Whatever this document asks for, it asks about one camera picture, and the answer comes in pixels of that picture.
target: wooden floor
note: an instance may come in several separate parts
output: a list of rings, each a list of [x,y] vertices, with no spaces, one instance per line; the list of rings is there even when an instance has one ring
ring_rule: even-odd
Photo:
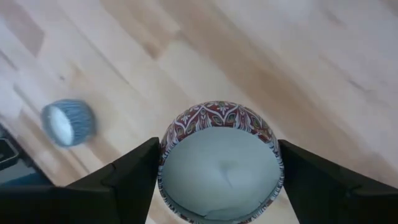
[[[278,138],[398,187],[398,1],[0,0],[0,122],[57,185],[229,100]],[[54,146],[39,113],[85,100],[99,135]],[[148,223],[183,223],[156,191]],[[255,223],[298,223],[283,193]]]

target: paisley pattern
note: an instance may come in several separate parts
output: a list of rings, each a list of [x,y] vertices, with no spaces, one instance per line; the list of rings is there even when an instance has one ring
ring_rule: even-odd
[[[236,128],[257,136],[260,140],[271,145],[272,152],[275,154],[281,170],[281,177],[274,190],[274,193],[264,203],[255,215],[251,218],[239,222],[249,223],[261,215],[265,209],[275,200],[282,189],[284,181],[284,165],[280,156],[280,149],[276,137],[267,123],[255,112],[236,103],[227,101],[210,101],[192,106],[180,114],[173,123],[167,128],[167,131],[160,143],[161,158],[158,172],[158,186],[167,206],[179,217],[190,223],[200,224],[201,222],[191,220],[177,211],[167,198],[162,181],[162,170],[164,163],[170,151],[187,136],[210,127],[229,127]]]

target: small ceramic bowl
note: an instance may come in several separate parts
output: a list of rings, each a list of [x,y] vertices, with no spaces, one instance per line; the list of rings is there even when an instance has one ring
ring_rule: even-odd
[[[236,103],[192,106],[168,127],[160,146],[160,193],[190,223],[249,223],[281,191],[277,139],[259,115]]]
[[[95,117],[81,100],[59,100],[45,106],[41,114],[47,136],[61,147],[76,146],[95,133]]]

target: patterned tin rim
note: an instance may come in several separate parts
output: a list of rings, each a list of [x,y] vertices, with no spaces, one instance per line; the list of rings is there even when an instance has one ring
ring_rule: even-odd
[[[160,142],[161,157],[157,176],[160,194],[169,209],[171,209],[171,211],[177,214],[180,218],[189,223],[202,224],[202,222],[188,218],[187,216],[181,214],[172,205],[172,199],[169,198],[164,190],[162,171],[165,161],[171,150],[179,142],[197,131],[212,127],[240,129],[255,135],[266,144],[271,144],[270,148],[272,149],[280,168],[279,181],[268,199],[266,199],[264,203],[254,213],[252,213],[249,218],[233,223],[243,224],[252,222],[268,208],[268,206],[275,200],[276,196],[278,196],[279,192],[282,190],[284,182],[284,165],[280,156],[280,148],[277,139],[270,127],[268,127],[267,123],[249,108],[236,103],[228,101],[209,101],[206,103],[201,103],[199,105],[192,106],[174,119],[172,124],[167,128],[166,133]],[[221,220],[218,221],[225,223],[231,222]]]

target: red ornate pattern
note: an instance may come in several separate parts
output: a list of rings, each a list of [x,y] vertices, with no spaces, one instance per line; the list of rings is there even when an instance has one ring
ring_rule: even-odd
[[[169,208],[179,217],[190,223],[201,223],[182,215],[170,203],[170,200],[168,199],[168,196],[166,196],[163,188],[162,170],[164,162],[166,161],[170,151],[180,141],[197,131],[211,127],[236,128],[257,136],[267,144],[267,146],[264,145],[264,149],[272,149],[272,152],[275,154],[275,157],[279,163],[282,175],[273,194],[263,203],[263,206],[259,208],[256,214],[247,220],[239,222],[242,224],[249,223],[262,214],[264,210],[275,200],[276,196],[278,196],[284,181],[284,165],[280,156],[280,149],[277,139],[272,133],[272,130],[268,127],[267,123],[249,108],[236,103],[227,101],[210,101],[192,106],[180,114],[167,128],[167,131],[160,143],[162,150],[158,173],[158,186],[160,194]]]

